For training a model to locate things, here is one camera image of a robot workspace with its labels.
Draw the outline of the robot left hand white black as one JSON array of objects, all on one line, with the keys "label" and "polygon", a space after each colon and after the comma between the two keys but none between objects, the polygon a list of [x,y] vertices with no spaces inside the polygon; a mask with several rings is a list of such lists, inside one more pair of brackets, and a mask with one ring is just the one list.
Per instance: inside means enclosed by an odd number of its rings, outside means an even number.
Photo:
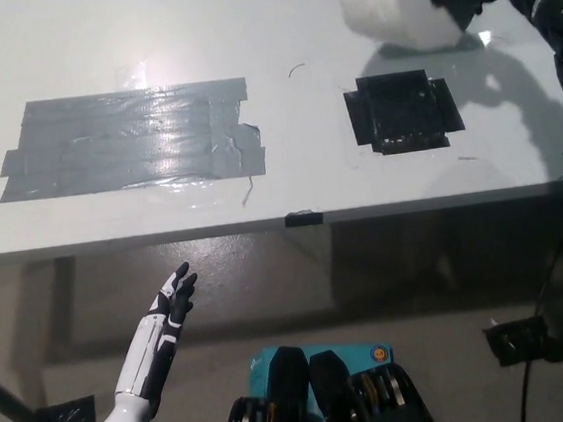
[{"label": "robot left hand white black", "polygon": [[161,398],[187,314],[193,304],[196,273],[183,262],[163,284],[142,317],[127,351],[115,393],[149,402]]}]

